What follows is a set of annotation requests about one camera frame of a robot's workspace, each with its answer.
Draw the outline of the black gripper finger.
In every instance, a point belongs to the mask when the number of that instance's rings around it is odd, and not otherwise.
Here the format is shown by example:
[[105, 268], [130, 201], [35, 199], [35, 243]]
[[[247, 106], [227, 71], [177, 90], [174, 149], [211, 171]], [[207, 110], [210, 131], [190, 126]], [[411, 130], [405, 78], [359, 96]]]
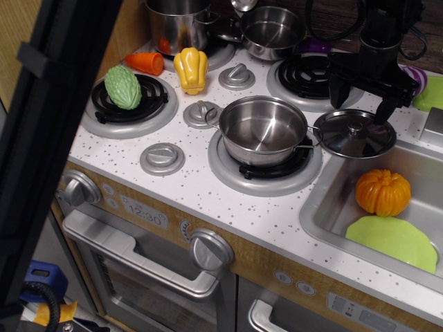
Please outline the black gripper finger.
[[375, 125], [383, 125], [388, 121], [394, 110], [397, 108], [398, 100], [393, 97], [385, 97], [382, 99], [381, 104], [377, 107], [377, 111], [374, 116]]
[[340, 109], [348, 99], [351, 84], [335, 75], [329, 78], [330, 103], [335, 109]]

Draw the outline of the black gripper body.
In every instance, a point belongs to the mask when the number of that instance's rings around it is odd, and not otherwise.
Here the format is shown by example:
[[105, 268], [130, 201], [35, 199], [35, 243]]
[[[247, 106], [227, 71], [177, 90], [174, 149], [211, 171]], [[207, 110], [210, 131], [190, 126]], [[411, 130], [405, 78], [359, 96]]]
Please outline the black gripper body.
[[331, 52], [327, 70], [362, 91], [397, 100], [412, 100], [418, 83], [400, 69], [396, 59], [364, 53]]

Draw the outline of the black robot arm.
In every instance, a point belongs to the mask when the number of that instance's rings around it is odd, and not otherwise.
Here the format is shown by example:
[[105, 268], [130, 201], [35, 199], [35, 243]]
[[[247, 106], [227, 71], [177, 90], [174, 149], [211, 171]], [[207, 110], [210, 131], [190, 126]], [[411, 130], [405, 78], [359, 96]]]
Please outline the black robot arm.
[[340, 109], [356, 87], [382, 98], [374, 123], [388, 121], [395, 109], [408, 107], [419, 84], [397, 63], [404, 35], [422, 19], [421, 1], [366, 1], [358, 53], [330, 53], [329, 96]]

